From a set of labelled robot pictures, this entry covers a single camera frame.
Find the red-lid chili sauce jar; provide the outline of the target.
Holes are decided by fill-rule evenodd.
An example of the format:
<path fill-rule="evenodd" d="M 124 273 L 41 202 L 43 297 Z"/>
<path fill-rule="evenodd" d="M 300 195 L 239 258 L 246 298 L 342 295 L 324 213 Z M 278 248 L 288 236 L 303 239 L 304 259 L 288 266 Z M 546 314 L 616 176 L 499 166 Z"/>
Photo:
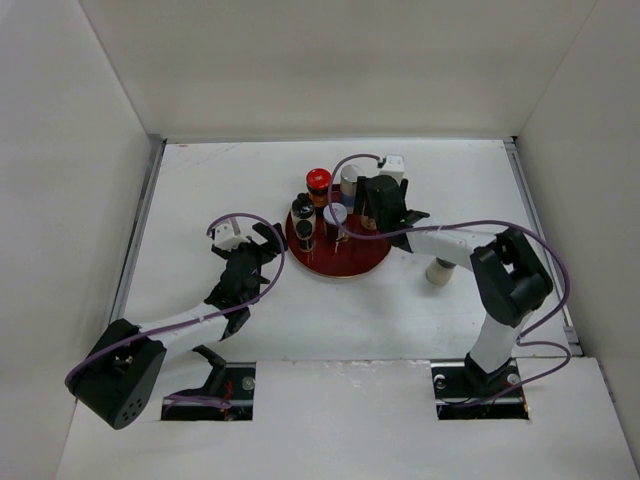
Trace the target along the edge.
<path fill-rule="evenodd" d="M 311 169 L 306 174 L 305 182 L 315 211 L 321 213 L 328 204 L 331 173 L 324 168 Z"/>

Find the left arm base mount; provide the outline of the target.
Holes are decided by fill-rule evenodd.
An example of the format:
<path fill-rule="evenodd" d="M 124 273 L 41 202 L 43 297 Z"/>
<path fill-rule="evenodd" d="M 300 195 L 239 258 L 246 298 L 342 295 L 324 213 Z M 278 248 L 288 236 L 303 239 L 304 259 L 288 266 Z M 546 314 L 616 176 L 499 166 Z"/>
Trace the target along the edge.
<path fill-rule="evenodd" d="M 256 388 L 255 363 L 229 363 L 204 345 L 192 349 L 210 367 L 200 386 L 163 399 L 162 421 L 251 421 Z"/>

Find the white-lid dark sauce jar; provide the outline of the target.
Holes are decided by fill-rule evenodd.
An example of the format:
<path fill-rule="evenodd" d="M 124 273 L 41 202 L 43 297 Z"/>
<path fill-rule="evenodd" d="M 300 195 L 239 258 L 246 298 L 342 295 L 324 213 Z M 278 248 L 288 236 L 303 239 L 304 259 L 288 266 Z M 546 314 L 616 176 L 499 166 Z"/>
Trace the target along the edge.
<path fill-rule="evenodd" d="M 342 240 L 344 232 L 340 226 L 345 226 L 347 217 L 346 207 L 339 202 L 324 207 L 323 233 L 329 241 L 340 242 Z"/>

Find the small black-lid spice jar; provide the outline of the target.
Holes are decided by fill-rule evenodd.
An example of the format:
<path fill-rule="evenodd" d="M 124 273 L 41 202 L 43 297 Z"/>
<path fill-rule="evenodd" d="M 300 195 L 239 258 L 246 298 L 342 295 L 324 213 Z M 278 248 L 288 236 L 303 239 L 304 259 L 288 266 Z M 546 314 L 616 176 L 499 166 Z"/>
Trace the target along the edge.
<path fill-rule="evenodd" d="M 302 252 L 311 252 L 314 248 L 313 234 L 314 224 L 309 220 L 300 220 L 295 226 L 299 249 Z"/>

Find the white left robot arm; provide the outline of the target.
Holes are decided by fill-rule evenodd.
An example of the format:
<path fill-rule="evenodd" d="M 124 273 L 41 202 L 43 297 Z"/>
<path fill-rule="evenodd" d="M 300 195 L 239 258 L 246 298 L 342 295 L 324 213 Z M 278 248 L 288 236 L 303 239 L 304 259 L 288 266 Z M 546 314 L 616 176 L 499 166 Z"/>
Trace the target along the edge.
<path fill-rule="evenodd" d="M 252 228 L 263 239 L 256 242 L 242 235 L 236 219 L 225 215 L 207 230 L 225 268 L 204 301 L 148 326 L 124 318 L 112 322 L 67 374 L 70 394 L 111 428 L 130 425 L 155 398 L 163 400 L 164 412 L 182 406 L 233 408 L 227 363 L 209 346 L 244 326 L 251 306 L 275 285 L 263 276 L 263 266 L 283 263 L 288 249 L 280 224 L 256 217 Z"/>

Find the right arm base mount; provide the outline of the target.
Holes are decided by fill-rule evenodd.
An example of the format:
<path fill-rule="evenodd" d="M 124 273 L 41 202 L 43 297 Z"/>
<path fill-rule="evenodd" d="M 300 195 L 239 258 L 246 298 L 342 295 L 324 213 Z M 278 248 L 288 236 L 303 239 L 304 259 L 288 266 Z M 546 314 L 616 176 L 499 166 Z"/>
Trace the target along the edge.
<path fill-rule="evenodd" d="M 439 420 L 528 420 L 522 387 L 497 394 L 520 383 L 515 360 L 488 385 L 474 385 L 461 361 L 431 364 Z"/>

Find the black-cap white powder bottle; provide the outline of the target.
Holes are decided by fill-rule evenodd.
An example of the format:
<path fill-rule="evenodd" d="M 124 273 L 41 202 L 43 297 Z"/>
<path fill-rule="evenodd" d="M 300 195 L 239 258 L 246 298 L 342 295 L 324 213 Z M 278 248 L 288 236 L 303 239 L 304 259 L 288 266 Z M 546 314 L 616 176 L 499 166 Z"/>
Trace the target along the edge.
<path fill-rule="evenodd" d="M 290 214 L 293 226 L 300 221 L 307 220 L 311 224 L 316 222 L 315 206 L 307 193 L 299 193 L 293 200 Z"/>

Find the pink-lid jar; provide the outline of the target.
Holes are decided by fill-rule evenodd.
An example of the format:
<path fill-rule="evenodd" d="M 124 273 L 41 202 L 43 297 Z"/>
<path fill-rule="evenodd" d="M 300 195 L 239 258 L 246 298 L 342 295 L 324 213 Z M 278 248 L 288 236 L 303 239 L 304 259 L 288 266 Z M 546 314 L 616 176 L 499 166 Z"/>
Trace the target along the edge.
<path fill-rule="evenodd" d="M 367 231 L 376 231 L 377 223 L 374 215 L 374 209 L 371 202 L 365 199 L 363 202 L 363 210 L 361 215 L 361 226 Z"/>

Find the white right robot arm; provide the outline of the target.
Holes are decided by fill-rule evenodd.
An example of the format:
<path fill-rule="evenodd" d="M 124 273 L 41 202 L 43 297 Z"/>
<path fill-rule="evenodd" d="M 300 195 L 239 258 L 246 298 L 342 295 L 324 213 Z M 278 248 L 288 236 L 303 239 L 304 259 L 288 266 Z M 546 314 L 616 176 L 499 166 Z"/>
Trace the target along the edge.
<path fill-rule="evenodd" d="M 521 230 L 509 226 L 489 234 L 439 227 L 430 214 L 406 207 L 407 186 L 388 175 L 360 177 L 354 211 L 373 218 L 392 246 L 432 256 L 432 283 L 447 283 L 457 267 L 474 275 L 486 315 L 465 357 L 463 380 L 471 393 L 487 395 L 499 385 L 525 321 L 552 293 L 551 277 Z"/>

